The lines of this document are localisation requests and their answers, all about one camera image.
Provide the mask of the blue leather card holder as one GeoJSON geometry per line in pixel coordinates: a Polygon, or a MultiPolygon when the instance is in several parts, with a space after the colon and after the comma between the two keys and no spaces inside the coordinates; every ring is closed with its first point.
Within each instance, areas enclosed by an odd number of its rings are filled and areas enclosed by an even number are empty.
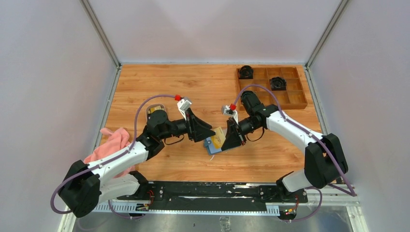
{"type": "Polygon", "coordinates": [[[212,142],[211,138],[208,137],[204,140],[204,148],[207,150],[210,156],[222,152],[221,148],[216,148],[215,144],[212,142]]]}

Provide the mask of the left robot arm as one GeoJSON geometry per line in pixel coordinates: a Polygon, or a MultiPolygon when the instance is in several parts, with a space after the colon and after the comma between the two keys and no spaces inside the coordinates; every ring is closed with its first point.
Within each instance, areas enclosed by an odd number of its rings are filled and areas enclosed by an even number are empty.
{"type": "Polygon", "coordinates": [[[77,218],[119,196],[144,199],[148,186],[140,173],[130,172],[122,177],[118,174],[156,156],[165,147],[167,138],[187,135],[191,141],[201,142],[216,134],[212,126],[195,116],[190,108],[182,115],[182,119],[170,121],[164,110],[154,111],[143,132],[130,145],[103,159],[87,164],[81,160],[73,163],[54,195],[58,195],[77,218]]]}

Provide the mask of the gold card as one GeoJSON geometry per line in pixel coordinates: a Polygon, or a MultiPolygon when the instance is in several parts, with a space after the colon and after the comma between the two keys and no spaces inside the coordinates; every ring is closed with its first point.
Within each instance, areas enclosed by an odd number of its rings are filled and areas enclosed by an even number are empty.
{"type": "Polygon", "coordinates": [[[217,127],[213,129],[213,131],[215,132],[215,135],[210,137],[211,143],[215,149],[221,149],[226,139],[225,129],[217,127]]]}

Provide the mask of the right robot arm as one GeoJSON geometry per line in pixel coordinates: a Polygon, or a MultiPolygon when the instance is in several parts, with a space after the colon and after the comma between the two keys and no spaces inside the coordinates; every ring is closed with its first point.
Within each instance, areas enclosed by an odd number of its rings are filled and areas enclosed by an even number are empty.
{"type": "Polygon", "coordinates": [[[221,149],[229,150],[246,144],[247,135],[261,128],[278,133],[305,155],[304,167],[276,181],[276,195],[288,202],[295,192],[315,187],[322,189],[338,178],[344,178],[348,165],[339,138],[323,135],[292,120],[275,104],[265,106],[252,91],[244,91],[240,101],[248,117],[239,121],[236,106],[225,105],[221,111],[229,116],[225,141],[221,149]]]}

